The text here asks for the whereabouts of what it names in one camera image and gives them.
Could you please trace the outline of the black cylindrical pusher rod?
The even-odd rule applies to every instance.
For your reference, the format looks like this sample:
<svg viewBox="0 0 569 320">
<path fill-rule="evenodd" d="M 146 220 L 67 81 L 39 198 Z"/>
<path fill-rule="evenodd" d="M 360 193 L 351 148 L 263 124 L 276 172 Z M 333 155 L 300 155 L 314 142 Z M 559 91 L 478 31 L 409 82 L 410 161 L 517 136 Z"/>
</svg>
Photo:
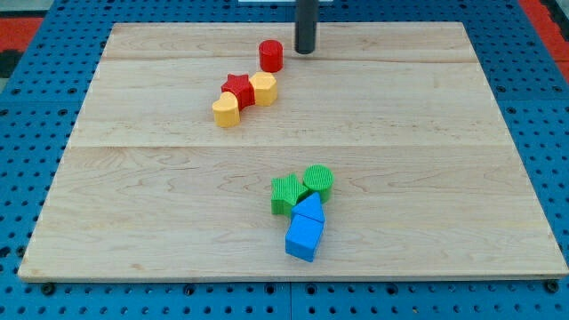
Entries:
<svg viewBox="0 0 569 320">
<path fill-rule="evenodd" d="M 311 54 L 316 49 L 317 0 L 297 0 L 294 20 L 294 50 L 298 54 Z"/>
</svg>

